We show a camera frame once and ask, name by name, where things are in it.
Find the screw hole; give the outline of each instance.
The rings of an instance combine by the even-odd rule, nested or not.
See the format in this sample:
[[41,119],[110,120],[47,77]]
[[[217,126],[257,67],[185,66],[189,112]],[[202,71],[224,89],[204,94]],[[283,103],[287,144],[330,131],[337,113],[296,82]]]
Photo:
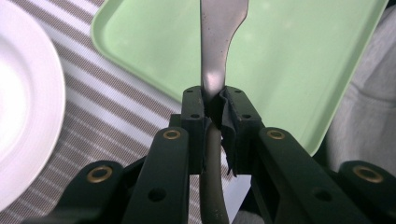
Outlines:
[[327,203],[332,201],[332,195],[325,189],[314,189],[312,194],[320,201]]
[[95,170],[92,172],[92,177],[100,178],[100,177],[107,175],[107,172],[108,172],[108,170],[105,170],[105,169]]
[[165,197],[166,197],[166,191],[160,188],[152,189],[148,193],[148,198],[154,203],[162,201]]

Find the table surface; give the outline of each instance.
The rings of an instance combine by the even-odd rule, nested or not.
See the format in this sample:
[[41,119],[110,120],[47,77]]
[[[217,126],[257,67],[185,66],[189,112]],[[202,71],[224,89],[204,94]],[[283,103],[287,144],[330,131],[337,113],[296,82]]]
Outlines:
[[[34,183],[0,213],[0,223],[46,215],[85,165],[100,160],[126,166],[148,153],[154,134],[179,113],[180,103],[105,59],[90,38],[104,0],[10,0],[44,28],[59,54],[66,109],[59,140]],[[223,187],[230,183],[222,158]],[[190,223],[200,223],[198,177],[191,177]]]

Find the white plate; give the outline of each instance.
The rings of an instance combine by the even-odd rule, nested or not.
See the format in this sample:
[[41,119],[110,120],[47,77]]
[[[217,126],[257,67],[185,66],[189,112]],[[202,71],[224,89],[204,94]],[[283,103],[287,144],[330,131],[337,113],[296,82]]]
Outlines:
[[0,1],[0,211],[35,180],[64,118],[64,73],[49,37]]

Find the striped tablecloth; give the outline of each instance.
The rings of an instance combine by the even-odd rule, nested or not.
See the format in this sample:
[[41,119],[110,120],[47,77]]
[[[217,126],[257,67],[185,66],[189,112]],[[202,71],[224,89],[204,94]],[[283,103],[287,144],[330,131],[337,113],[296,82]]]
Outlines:
[[[126,166],[146,155],[154,134],[181,108],[96,51],[91,22],[104,0],[10,1],[36,19],[57,49],[66,83],[66,110],[47,165],[28,190],[0,213],[0,223],[7,224],[46,215],[78,171],[93,161]],[[226,166],[222,170],[226,188],[230,177],[225,176]],[[197,187],[198,178],[192,176],[190,223],[201,222]]]

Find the brass screw insert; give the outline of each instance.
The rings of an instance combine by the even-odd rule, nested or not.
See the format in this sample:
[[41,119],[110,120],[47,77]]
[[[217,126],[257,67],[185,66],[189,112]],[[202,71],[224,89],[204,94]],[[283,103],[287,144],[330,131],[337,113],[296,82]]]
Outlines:
[[102,165],[93,168],[87,175],[87,180],[93,184],[103,182],[111,177],[113,169],[111,167]]
[[280,131],[276,131],[276,130],[270,130],[267,132],[267,135],[270,136],[271,138],[274,138],[276,140],[281,140],[285,138],[285,134],[283,134]]
[[368,182],[378,184],[384,181],[384,177],[381,174],[369,167],[357,165],[352,170],[355,175]]
[[180,132],[176,130],[169,130],[163,134],[163,137],[169,140],[177,139],[180,137]]

